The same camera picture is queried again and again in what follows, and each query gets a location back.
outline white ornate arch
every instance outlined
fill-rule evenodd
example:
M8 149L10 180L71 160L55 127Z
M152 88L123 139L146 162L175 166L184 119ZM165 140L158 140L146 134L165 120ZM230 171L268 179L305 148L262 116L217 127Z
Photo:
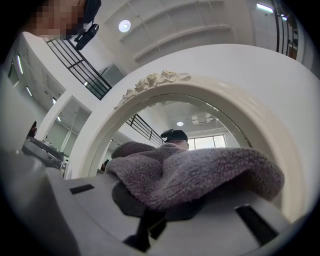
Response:
M262 151L280 166L285 175L282 212L291 221L300 217L305 212L304 176L297 146L288 130L276 115L249 92L210 77L191 77L187 73L163 71L161 74L148 75L135 88L128 89L90 144L90 153L82 161L84 165L79 178L96 175L111 138L131 116L158 102L179 99L190 103L191 97L221 110L244 133L253 148ZM231 133L245 146L245 141L238 136L239 131L231 130Z

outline black metal railing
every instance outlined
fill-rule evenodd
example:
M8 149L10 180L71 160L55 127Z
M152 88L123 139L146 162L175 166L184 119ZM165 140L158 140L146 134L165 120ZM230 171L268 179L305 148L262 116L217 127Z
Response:
M276 24L276 51L296 60L299 39L297 19L278 0L271 0L271 3Z
M50 39L45 42L63 65L99 100L112 88L70 40Z
M153 130L138 114L130 117L126 123L153 144L161 146L165 143L155 130Z

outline gray towel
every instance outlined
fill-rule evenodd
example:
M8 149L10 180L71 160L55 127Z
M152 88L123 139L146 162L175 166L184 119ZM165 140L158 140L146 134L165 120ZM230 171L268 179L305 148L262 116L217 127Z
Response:
M188 151L172 143L155 148L127 142L111 157L106 170L153 210L198 199L231 180L270 201L285 182L279 167L251 148Z

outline staircase railing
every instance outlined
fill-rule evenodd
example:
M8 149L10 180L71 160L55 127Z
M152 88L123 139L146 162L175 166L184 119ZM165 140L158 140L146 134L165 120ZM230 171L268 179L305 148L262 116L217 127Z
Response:
M160 147L165 143L155 130L153 130L138 114L130 117L126 123L153 144Z
M75 49L70 40L50 39L45 42L63 65L99 100L112 89L101 74ZM138 114L130 117L126 123L156 146L165 143Z
M63 65L99 100L112 88L70 40L50 39L45 42Z

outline black slot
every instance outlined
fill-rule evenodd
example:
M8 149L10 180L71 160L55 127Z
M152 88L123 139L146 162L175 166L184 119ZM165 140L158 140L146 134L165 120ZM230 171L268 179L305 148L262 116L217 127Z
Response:
M264 246L278 235L250 205L237 207L235 211L261 246Z
M82 193L82 192L85 192L88 190L92 190L94 188L95 188L94 186L87 184L87 185L83 185L83 186L76 186L76 187L70 188L70 192L72 195L75 195L75 194L79 194L79 193Z

